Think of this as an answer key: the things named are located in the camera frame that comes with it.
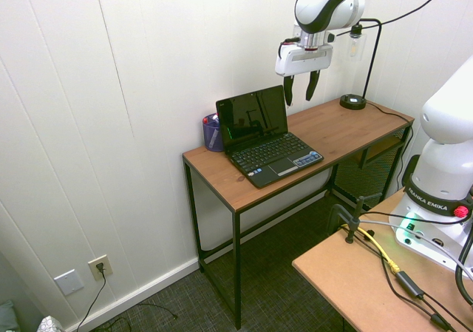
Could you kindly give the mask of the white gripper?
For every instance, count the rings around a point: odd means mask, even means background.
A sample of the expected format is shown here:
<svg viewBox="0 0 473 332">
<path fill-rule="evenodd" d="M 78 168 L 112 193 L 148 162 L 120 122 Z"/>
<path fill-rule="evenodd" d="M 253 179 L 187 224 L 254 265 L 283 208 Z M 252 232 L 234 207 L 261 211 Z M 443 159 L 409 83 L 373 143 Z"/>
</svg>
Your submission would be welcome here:
<svg viewBox="0 0 473 332">
<path fill-rule="evenodd" d="M 283 90 L 285 103 L 293 103 L 294 75 L 310 72 L 305 99 L 310 101 L 319 82 L 320 71 L 330 66 L 333 47 L 329 44 L 317 50 L 306 50 L 296 44 L 282 45 L 280 55 L 276 57 L 275 72 L 284 77 Z"/>
</svg>

